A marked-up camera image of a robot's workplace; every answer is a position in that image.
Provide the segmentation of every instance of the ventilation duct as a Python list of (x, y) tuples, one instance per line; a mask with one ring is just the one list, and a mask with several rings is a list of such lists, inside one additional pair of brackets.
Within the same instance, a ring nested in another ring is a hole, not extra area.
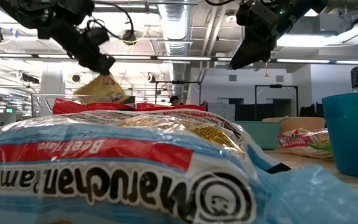
[[(187, 39), (190, 32), (190, 12), (191, 6), (181, 4), (158, 5), (162, 17), (162, 29), (164, 39), (167, 40), (184, 40)], [(184, 42), (166, 42), (165, 48), (168, 55), (183, 56), (188, 55), (190, 45)], [(186, 80), (188, 78), (187, 64), (171, 63), (170, 64), (171, 80)], [(172, 86), (174, 95), (180, 96), (182, 88)]]

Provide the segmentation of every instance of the ceiling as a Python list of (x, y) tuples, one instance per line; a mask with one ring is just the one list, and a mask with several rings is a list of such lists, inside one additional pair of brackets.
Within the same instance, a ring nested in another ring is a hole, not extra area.
[[(238, 8), (238, 2), (232, 2), (227, 6), (225, 12), (220, 12), (220, 8), (214, 18), (211, 18), (211, 6), (204, 1), (200, 1), (198, 5), (194, 5), (191, 9), (191, 36), (187, 40), (190, 47), (190, 55), (200, 56), (203, 48), (204, 37), (207, 32), (207, 25), (209, 20), (215, 20), (213, 27), (217, 26), (217, 21), (220, 13), (229, 14), (235, 12)], [(338, 13), (345, 13), (358, 10), (358, 1), (330, 1), (329, 6), (324, 10), (324, 15), (320, 17), (303, 18), (293, 29), (292, 33), (304, 33), (310, 31), (305, 27), (312, 27), (314, 24), (319, 24), (319, 29), (332, 29), (336, 32), (343, 32), (349, 28), (350, 24), (346, 20), (340, 18)], [(95, 18), (102, 19), (105, 26), (113, 33), (122, 35), (129, 25), (126, 24), (126, 15), (123, 13), (112, 12), (97, 12), (93, 14)], [(134, 22), (136, 30), (136, 37), (138, 41), (133, 46), (128, 46), (122, 41), (112, 38), (101, 46), (101, 51), (106, 54), (113, 55), (166, 55), (162, 20), (158, 14), (144, 14), (144, 13), (130, 13)], [(223, 17), (221, 23), (218, 39), (212, 48), (211, 55), (223, 53), (229, 56), (233, 50), (239, 45), (242, 39), (241, 27), (236, 22), (227, 21), (227, 16)], [(80, 25), (85, 27), (86, 20)], [(4, 35), (4, 42), (0, 44), (0, 53), (22, 53), (22, 54), (65, 54), (65, 51), (52, 40), (38, 40), (37, 31), (26, 29), (18, 24), (14, 19), (9, 17), (4, 12), (0, 11), (0, 27)], [(17, 32), (18, 38), (12, 38), (14, 35), (11, 30)], [(341, 59), (354, 60), (358, 59), (358, 46), (352, 45), (349, 47), (277, 47), (272, 56), (274, 58), (307, 58), (307, 59)], [(38, 85), (32, 85), (33, 88), (26, 88), (28, 83), (20, 80), (18, 71), (26, 73), (32, 77), (38, 78), (40, 81), (42, 70), (46, 64), (41, 59), (38, 60), (20, 60), (20, 59), (2, 59), (0, 58), (0, 85), (5, 89), (15, 90), (22, 95), (39, 92)], [(89, 71), (87, 68), (79, 66), (76, 62), (63, 62), (60, 64), (61, 68), (66, 74), (67, 93), (72, 93), (73, 90), (79, 86), (89, 83), (98, 74)], [(270, 68), (287, 68), (290, 69), (292, 65), (278, 64), (269, 66)], [(133, 88), (137, 90), (132, 91), (133, 95), (137, 95), (139, 100), (149, 97), (149, 101), (153, 100), (155, 94), (155, 85), (147, 81), (148, 74), (154, 75), (157, 81), (170, 81), (170, 66), (169, 63), (115, 63), (111, 69), (114, 78), (122, 84), (125, 89)], [(72, 76), (79, 75), (80, 82), (73, 82)], [(165, 85), (168, 91), (163, 91), (159, 96), (161, 100), (168, 101), (170, 84)], [(17, 98), (22, 98), (20, 95), (11, 94)]]

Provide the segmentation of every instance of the teal bin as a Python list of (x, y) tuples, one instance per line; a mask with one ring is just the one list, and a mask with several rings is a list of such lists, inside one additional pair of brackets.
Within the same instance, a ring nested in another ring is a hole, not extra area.
[(244, 128), (262, 149), (277, 148), (280, 123), (261, 121), (235, 121), (235, 123)]

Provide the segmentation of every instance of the instant noodle package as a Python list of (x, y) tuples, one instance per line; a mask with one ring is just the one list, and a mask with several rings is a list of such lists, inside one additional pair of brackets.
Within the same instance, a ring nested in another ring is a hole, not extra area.
[(288, 169), (201, 110), (33, 118), (0, 127), (0, 223), (358, 223), (358, 191)]

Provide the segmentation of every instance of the metal frame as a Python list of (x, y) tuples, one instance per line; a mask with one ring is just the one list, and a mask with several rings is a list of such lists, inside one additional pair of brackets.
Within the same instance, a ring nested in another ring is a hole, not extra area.
[(183, 85), (183, 84), (198, 84), (198, 100), (201, 104), (201, 82), (187, 82), (187, 81), (155, 81), (155, 104), (157, 104), (157, 92), (158, 92), (158, 84), (159, 83), (171, 83), (171, 84), (177, 84), (177, 85)]
[(269, 88), (287, 88), (292, 94), (296, 96), (296, 116), (299, 116), (299, 94), (298, 94), (298, 86), (293, 85), (255, 85), (255, 120), (258, 119), (258, 95), (264, 90), (262, 89), (259, 93), (257, 92), (258, 87), (269, 87)]

